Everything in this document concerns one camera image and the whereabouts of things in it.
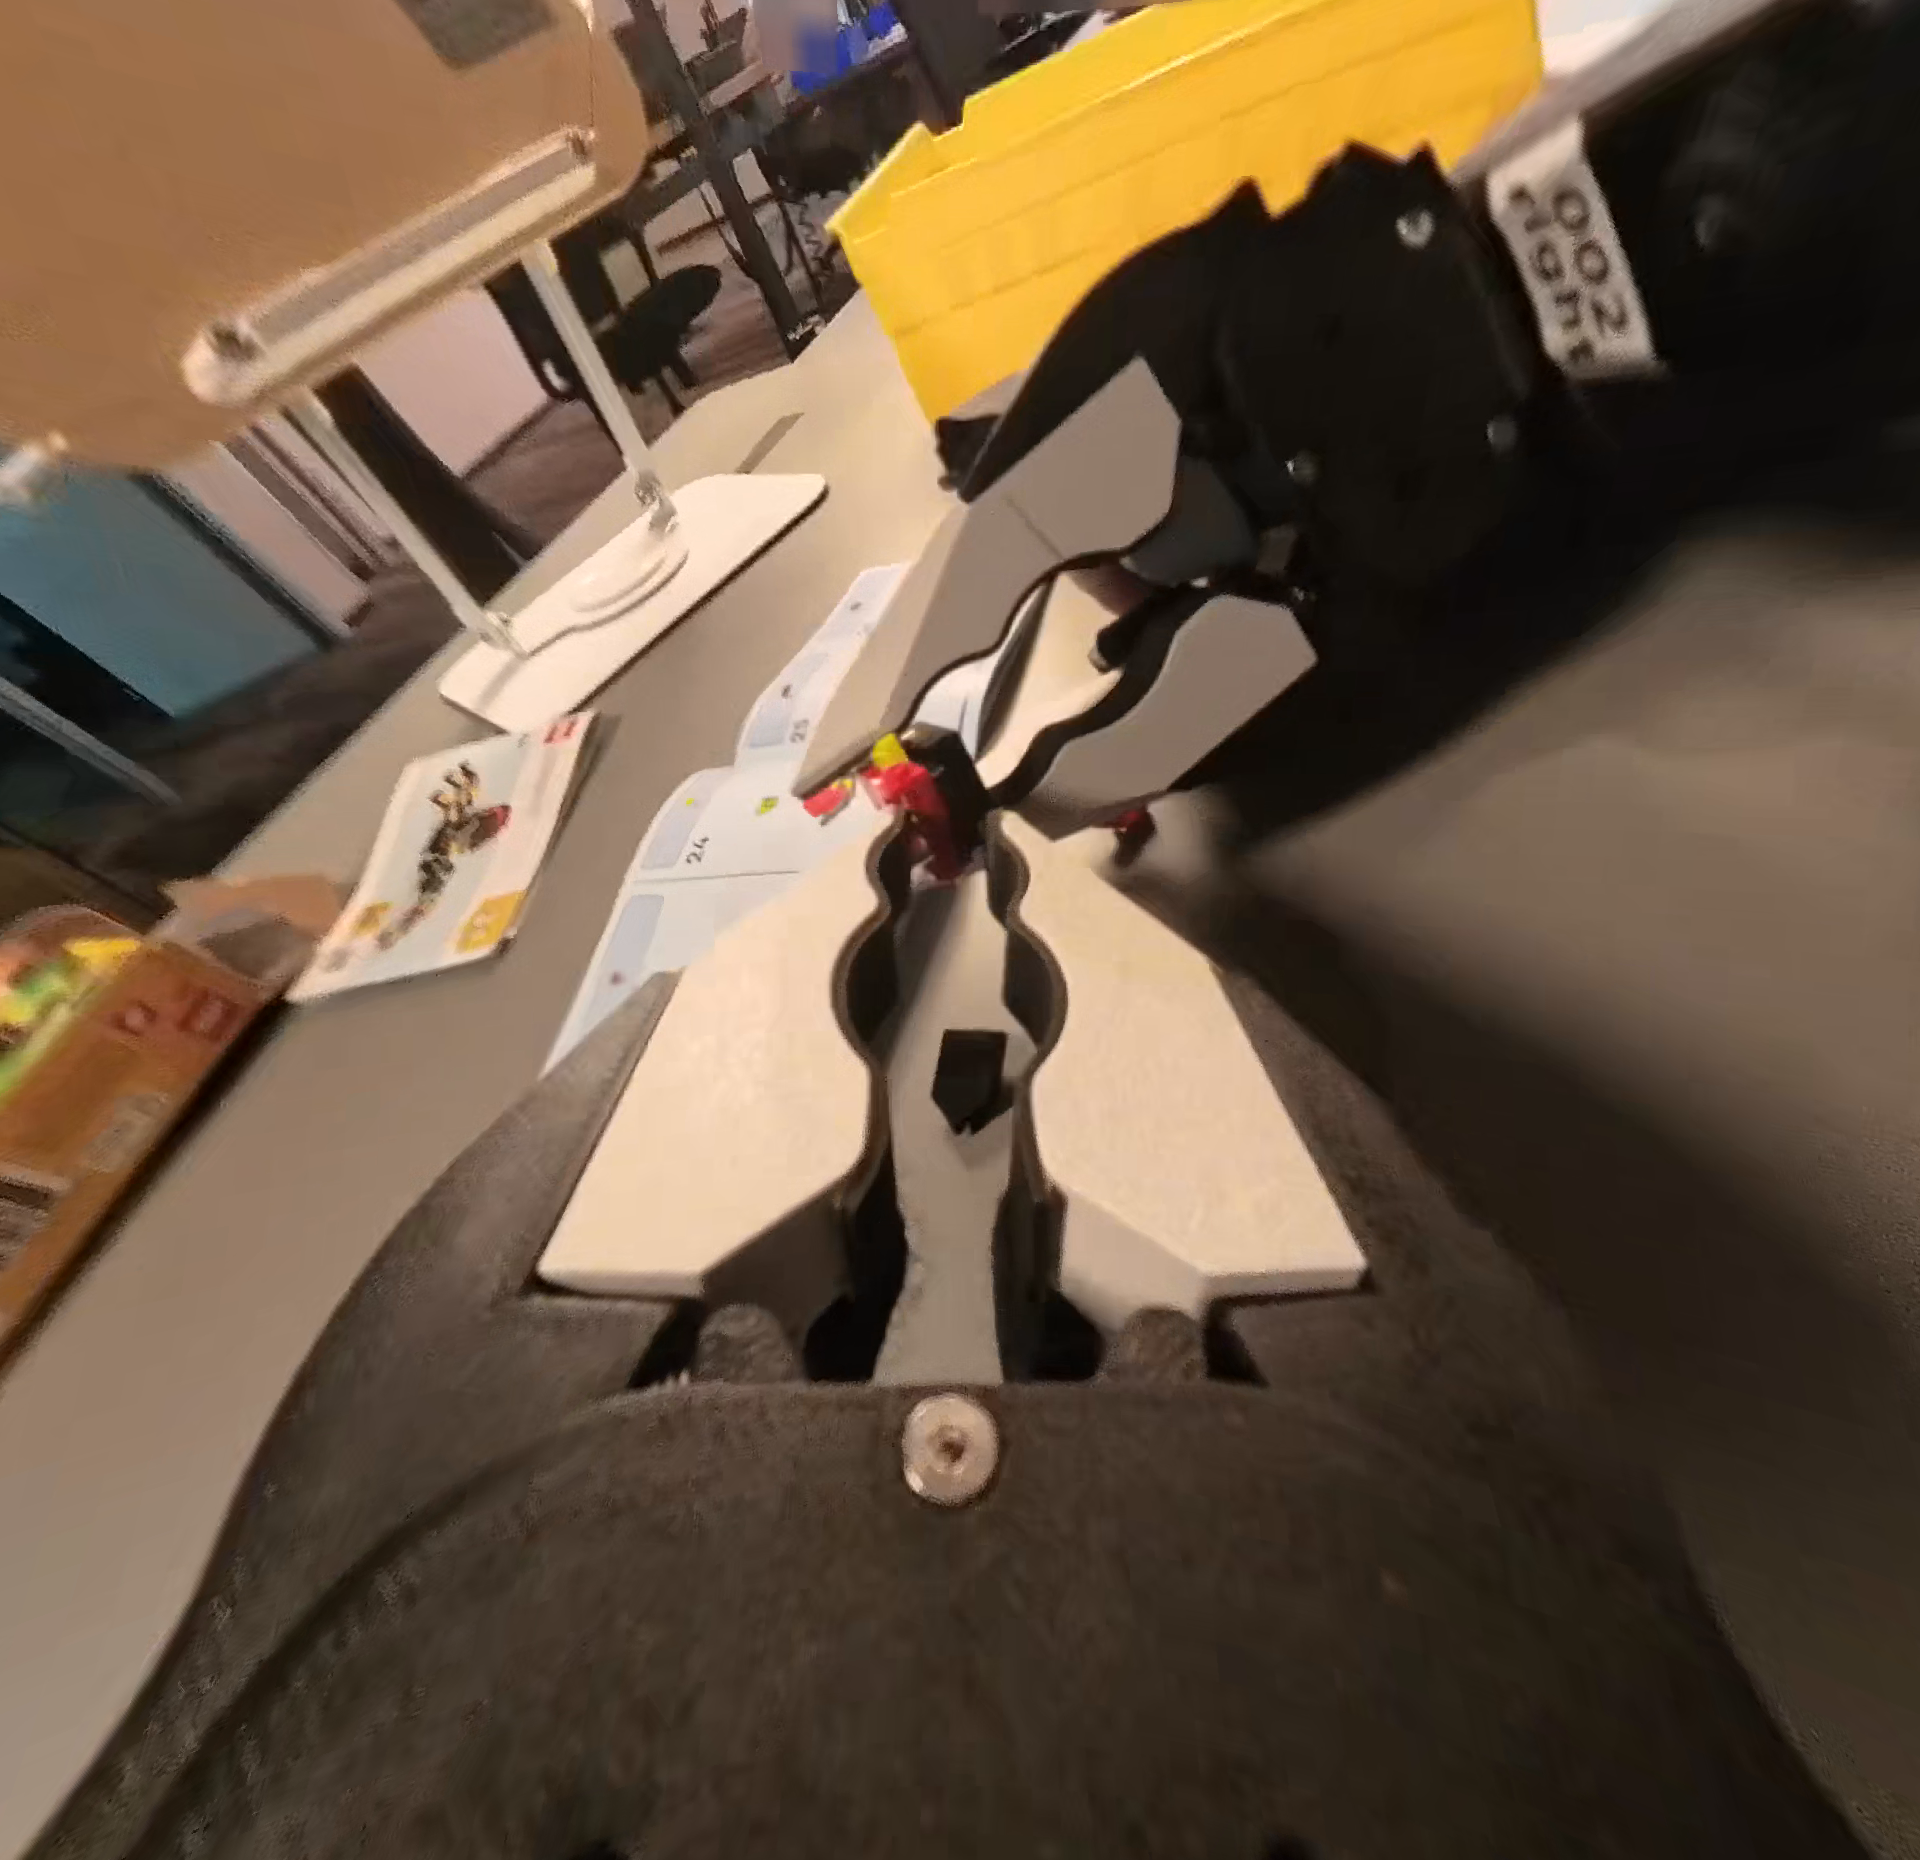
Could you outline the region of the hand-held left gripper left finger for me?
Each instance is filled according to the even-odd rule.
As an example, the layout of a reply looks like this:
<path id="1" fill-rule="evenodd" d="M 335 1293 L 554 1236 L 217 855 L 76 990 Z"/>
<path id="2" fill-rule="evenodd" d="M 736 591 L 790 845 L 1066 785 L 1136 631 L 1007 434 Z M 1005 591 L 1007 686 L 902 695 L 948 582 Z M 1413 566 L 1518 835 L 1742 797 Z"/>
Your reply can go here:
<path id="1" fill-rule="evenodd" d="M 902 894 L 908 835 L 875 822 L 673 975 L 537 1256 L 548 1293 L 762 1304 L 790 1334 L 859 1293 Z"/>

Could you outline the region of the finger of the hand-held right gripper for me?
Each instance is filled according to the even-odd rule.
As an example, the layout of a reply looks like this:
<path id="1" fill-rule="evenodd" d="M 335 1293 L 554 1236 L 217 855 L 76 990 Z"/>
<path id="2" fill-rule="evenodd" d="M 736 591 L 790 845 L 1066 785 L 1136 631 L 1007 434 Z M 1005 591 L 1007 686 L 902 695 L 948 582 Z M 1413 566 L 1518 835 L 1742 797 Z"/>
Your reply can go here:
<path id="1" fill-rule="evenodd" d="M 1095 645 L 1038 637 L 983 785 L 1046 845 L 1158 803 L 1197 757 L 1317 678 L 1300 605 L 1247 591 L 1183 591 L 1146 616 L 1117 666 Z"/>
<path id="2" fill-rule="evenodd" d="M 960 498 L 824 716 L 806 733 L 798 797 L 859 772 L 920 695 L 1005 645 L 1007 616 L 1076 560 L 1130 556 L 1172 522 L 1183 421 L 1146 357 L 1085 396 L 1031 455 L 1014 455 L 983 498 Z"/>

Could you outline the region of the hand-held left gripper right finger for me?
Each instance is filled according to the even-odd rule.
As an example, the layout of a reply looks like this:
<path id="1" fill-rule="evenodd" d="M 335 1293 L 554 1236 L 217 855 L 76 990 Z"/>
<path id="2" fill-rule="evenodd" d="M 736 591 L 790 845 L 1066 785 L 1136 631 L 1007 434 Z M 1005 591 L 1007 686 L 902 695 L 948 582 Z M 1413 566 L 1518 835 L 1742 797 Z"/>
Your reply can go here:
<path id="1" fill-rule="evenodd" d="M 1221 975 L 1031 822 L 987 822 L 1005 1005 L 1031 1031 L 1014 1162 L 1054 1211 L 1038 1283 L 1095 1327 L 1365 1283 Z"/>

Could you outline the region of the lego instruction booklet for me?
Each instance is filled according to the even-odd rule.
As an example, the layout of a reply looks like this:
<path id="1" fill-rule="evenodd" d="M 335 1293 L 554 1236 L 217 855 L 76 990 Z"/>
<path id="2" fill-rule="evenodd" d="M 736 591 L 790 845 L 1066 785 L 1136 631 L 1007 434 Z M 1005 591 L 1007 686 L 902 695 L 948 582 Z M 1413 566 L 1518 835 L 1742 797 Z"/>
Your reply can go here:
<path id="1" fill-rule="evenodd" d="M 286 1005 L 436 977 L 520 941 L 589 769 L 601 716 L 446 747 L 402 769 L 372 855 Z"/>
<path id="2" fill-rule="evenodd" d="M 798 660 L 755 695 L 731 769 L 699 769 L 669 788 L 637 855 L 614 890 L 608 934 L 587 962 L 587 990 L 548 1048 L 548 1067 L 601 1031 L 648 977 L 681 975 L 744 911 L 772 906 L 823 855 L 869 845 L 882 803 L 841 785 L 824 803 L 806 803 L 790 785 L 806 769 L 812 719 L 869 653 L 882 605 L 898 602 L 902 560 L 859 566 Z"/>

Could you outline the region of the red yellow lego body assembly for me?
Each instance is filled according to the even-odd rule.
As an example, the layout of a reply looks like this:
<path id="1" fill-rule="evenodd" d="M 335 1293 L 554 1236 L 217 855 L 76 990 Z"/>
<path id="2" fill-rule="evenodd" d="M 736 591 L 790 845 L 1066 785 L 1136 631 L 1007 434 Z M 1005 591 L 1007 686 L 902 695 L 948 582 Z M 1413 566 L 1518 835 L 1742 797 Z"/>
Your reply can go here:
<path id="1" fill-rule="evenodd" d="M 875 814 L 902 825 L 920 878 L 960 890 L 983 863 L 997 803 L 960 729 L 944 719 L 891 729 L 869 755 L 859 788 L 875 797 Z"/>

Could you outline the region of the black wedge lego piece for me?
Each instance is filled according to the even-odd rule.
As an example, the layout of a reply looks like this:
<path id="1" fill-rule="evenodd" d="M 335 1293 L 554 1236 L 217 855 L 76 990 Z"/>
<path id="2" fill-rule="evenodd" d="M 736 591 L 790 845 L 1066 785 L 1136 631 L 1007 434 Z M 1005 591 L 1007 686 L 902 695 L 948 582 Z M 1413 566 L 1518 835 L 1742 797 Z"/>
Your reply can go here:
<path id="1" fill-rule="evenodd" d="M 960 1140 L 1007 1107 L 1007 1031 L 948 1026 L 931 1057 L 931 1107 Z"/>

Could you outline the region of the closed lego instruction booklet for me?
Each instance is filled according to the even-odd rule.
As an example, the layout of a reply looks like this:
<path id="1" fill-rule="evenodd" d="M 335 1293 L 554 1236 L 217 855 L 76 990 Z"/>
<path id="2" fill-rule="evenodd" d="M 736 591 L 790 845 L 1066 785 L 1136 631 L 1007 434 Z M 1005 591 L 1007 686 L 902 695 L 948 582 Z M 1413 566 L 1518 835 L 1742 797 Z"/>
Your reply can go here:
<path id="1" fill-rule="evenodd" d="M 286 1005 L 436 977 L 520 941 L 589 769 L 601 716 L 446 747 L 402 769 L 372 855 Z"/>

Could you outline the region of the colourful cardboard lego box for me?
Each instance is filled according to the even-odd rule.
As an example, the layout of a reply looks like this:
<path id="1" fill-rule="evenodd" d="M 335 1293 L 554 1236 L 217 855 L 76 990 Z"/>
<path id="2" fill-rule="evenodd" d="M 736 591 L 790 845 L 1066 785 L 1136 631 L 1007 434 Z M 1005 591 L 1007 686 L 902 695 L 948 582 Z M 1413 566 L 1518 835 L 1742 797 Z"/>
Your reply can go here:
<path id="1" fill-rule="evenodd" d="M 151 934 L 87 906 L 0 934 L 0 1359 L 341 918 L 316 874 L 171 894 Z"/>

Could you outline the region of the yellow plastic bin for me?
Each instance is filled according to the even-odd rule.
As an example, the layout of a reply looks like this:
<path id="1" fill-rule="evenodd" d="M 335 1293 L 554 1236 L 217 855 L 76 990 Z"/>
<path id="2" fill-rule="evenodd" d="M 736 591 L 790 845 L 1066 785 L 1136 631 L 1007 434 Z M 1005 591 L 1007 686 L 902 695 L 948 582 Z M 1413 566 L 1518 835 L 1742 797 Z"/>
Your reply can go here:
<path id="1" fill-rule="evenodd" d="M 1530 89 L 1530 0 L 1172 0 L 908 123 L 824 232 L 948 421 L 1240 180 L 1286 216 L 1346 147 L 1461 168 Z"/>

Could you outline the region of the black office chair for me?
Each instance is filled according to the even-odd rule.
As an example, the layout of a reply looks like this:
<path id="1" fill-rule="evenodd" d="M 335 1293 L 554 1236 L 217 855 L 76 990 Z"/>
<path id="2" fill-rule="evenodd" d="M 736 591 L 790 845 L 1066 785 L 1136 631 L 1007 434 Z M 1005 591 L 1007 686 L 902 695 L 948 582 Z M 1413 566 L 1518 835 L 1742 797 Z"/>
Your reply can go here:
<path id="1" fill-rule="evenodd" d="M 715 312 L 724 262 L 673 262 L 648 277 L 623 312 L 601 329 L 601 357 L 623 396 L 664 388 L 669 411 L 681 411 L 673 388 L 699 388 L 681 339 Z"/>

